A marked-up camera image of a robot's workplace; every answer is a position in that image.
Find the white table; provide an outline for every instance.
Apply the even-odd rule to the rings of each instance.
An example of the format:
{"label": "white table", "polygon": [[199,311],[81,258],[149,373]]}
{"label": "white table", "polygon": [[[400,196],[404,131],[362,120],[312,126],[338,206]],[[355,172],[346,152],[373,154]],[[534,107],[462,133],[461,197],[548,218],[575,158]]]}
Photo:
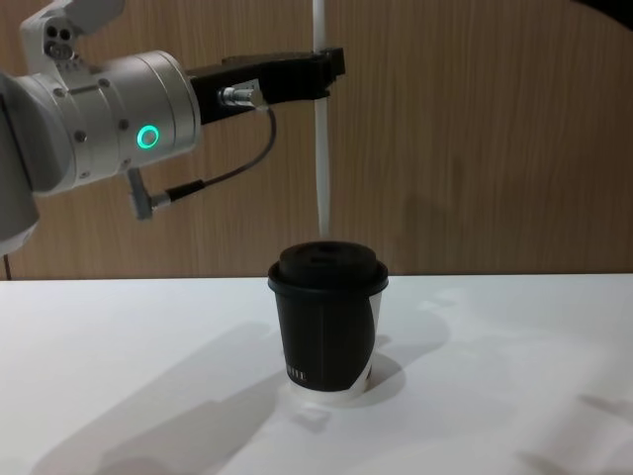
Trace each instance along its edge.
{"label": "white table", "polygon": [[289,391],[263,279],[0,284],[0,475],[633,473],[633,276],[392,278],[373,389]]}

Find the white rod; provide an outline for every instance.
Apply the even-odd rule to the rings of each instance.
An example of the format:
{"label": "white rod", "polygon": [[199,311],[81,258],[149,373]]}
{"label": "white rod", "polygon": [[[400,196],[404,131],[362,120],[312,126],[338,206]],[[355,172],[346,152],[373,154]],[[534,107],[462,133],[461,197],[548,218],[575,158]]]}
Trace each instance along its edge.
{"label": "white rod", "polygon": [[[325,2],[313,0],[313,50],[325,48]],[[315,101],[316,205],[318,232],[321,239],[329,237],[329,138],[327,133],[327,99]]]}

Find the wooden wall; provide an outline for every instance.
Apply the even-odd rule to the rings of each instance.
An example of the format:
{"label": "wooden wall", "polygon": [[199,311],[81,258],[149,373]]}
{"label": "wooden wall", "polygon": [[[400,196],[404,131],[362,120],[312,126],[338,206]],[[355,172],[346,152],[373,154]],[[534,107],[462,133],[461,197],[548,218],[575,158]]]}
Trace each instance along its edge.
{"label": "wooden wall", "polygon": [[[0,3],[0,63],[24,71],[20,21]],[[186,67],[309,49],[310,0],[128,0],[82,50],[93,62],[163,48]],[[348,73],[330,106],[333,233],[394,273],[633,269],[633,40],[568,0],[327,0]],[[139,224],[113,179],[41,201],[15,278],[262,275],[317,238],[311,104],[277,108],[258,169]],[[211,125],[152,190],[256,153],[266,120]]]}

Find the black lid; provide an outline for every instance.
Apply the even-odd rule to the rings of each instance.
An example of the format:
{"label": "black lid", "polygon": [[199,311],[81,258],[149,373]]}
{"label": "black lid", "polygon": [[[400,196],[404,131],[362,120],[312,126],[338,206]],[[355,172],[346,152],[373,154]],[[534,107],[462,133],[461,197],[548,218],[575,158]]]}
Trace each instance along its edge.
{"label": "black lid", "polygon": [[387,286],[387,268],[378,261],[376,253],[352,242],[295,245],[281,253],[268,275],[275,292],[292,287],[317,293],[363,290],[371,295]]}

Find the green led ring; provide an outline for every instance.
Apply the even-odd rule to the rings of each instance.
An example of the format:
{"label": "green led ring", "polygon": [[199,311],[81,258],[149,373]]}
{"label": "green led ring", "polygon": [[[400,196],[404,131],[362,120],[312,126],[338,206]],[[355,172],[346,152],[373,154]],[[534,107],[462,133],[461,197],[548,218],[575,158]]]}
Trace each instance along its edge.
{"label": "green led ring", "polygon": [[[145,135],[147,134],[154,134],[154,140],[152,143],[146,143],[143,140],[145,138]],[[138,144],[140,148],[144,150],[153,148],[158,143],[159,140],[160,140],[160,131],[158,130],[158,127],[155,127],[155,126],[144,126],[138,131],[138,134],[136,135],[136,143]]]}

